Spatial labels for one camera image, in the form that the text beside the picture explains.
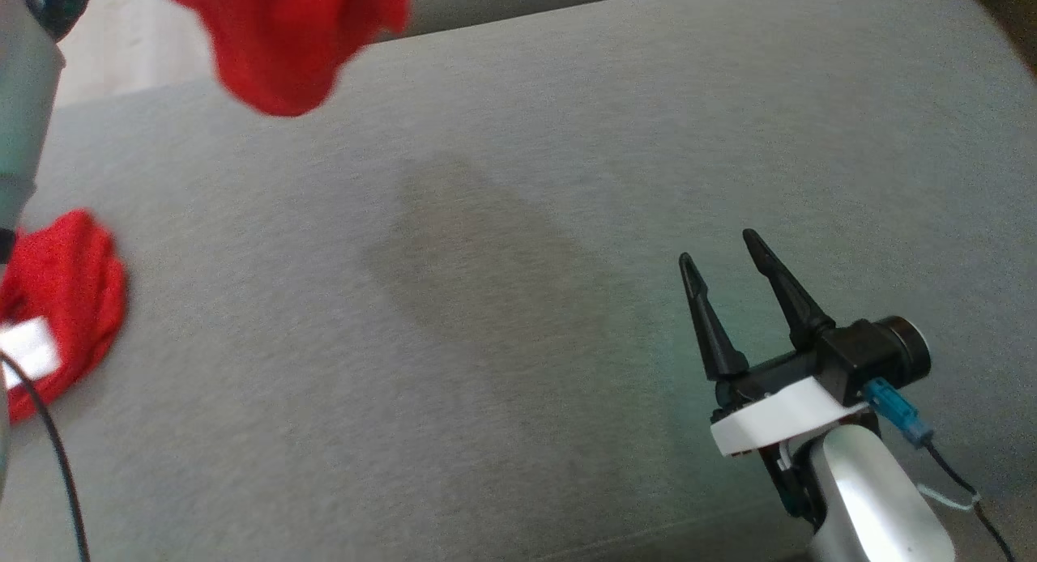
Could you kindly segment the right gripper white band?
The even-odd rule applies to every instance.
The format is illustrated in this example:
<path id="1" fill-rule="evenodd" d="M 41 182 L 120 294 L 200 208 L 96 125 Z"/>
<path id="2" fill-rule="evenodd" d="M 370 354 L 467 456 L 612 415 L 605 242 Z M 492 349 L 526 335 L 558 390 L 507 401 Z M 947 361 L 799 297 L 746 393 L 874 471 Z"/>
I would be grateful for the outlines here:
<path id="1" fill-rule="evenodd" d="M 809 463 L 809 449 L 815 439 L 844 424 L 879 433 L 878 417 L 862 403 L 842 406 L 822 388 L 816 378 L 817 355 L 810 349 L 836 322 L 757 231 L 745 229 L 742 241 L 759 273 L 770 282 L 797 352 L 749 370 L 744 353 L 734 347 L 716 315 L 708 286 L 692 256 L 679 256 L 705 377 L 716 381 L 712 439 L 729 458 L 757 453 L 786 511 L 809 524 L 821 524 L 826 504 Z"/>

